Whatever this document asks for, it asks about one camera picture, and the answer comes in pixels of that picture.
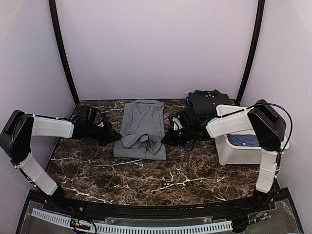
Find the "grey long sleeve shirt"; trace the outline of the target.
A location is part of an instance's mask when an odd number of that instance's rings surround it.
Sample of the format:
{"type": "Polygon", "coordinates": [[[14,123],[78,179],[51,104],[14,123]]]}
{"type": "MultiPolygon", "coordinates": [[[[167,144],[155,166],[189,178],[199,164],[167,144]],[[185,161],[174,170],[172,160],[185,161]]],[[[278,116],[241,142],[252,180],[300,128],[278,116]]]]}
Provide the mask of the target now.
{"type": "Polygon", "coordinates": [[[120,134],[115,142],[115,157],[166,160],[164,103],[138,99],[125,104],[120,134]]]}

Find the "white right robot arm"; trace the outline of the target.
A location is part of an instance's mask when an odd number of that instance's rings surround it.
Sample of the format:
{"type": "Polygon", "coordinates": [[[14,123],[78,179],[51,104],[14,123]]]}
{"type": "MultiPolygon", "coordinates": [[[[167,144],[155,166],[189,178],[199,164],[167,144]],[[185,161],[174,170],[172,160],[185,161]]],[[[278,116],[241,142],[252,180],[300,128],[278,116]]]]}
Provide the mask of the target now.
{"type": "Polygon", "coordinates": [[[290,140],[290,136],[286,135],[287,123],[276,108],[285,110],[264,99],[249,107],[220,104],[216,107],[216,116],[205,121],[200,120],[193,109],[186,108],[169,118],[170,126],[161,143],[185,147],[189,141],[196,143],[252,131],[261,150],[255,186],[260,193],[249,200],[249,208],[258,212],[268,203],[264,193],[267,194],[272,188],[281,156],[290,140]]]}

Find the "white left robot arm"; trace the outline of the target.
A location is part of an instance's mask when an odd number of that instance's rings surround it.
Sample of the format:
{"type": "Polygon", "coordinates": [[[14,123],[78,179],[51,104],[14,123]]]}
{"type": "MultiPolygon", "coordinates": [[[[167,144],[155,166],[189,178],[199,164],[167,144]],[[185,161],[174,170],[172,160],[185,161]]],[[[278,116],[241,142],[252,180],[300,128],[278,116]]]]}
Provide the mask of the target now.
{"type": "Polygon", "coordinates": [[[98,109],[83,106],[73,118],[48,117],[15,110],[0,134],[0,147],[11,163],[27,181],[50,197],[50,205],[63,213],[69,208],[63,188],[53,180],[33,154],[38,138],[94,139],[99,146],[118,141],[122,135],[115,131],[106,115],[98,109]]]}

